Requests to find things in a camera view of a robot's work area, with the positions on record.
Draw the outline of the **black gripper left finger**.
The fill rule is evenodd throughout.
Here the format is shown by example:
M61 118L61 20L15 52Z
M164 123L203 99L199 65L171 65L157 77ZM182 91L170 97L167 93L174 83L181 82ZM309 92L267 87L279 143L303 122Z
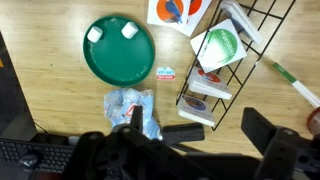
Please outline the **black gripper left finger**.
M162 129L162 135L163 141L168 145L205 139L204 127L201 123L165 126Z

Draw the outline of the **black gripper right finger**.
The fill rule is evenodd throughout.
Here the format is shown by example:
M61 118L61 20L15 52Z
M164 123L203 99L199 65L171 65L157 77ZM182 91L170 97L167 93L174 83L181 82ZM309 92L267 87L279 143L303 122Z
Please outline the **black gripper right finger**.
M241 130L263 155L277 128L256 109L246 107L243 111Z

